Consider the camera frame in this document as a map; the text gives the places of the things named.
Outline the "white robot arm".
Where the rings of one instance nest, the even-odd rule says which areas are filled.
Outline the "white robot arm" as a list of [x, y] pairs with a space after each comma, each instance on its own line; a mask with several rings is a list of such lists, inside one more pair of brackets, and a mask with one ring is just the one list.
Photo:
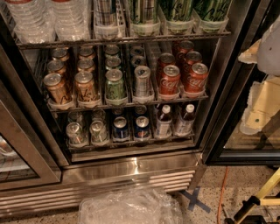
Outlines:
[[280, 16], [262, 35], [257, 67], [266, 74], [280, 76]]

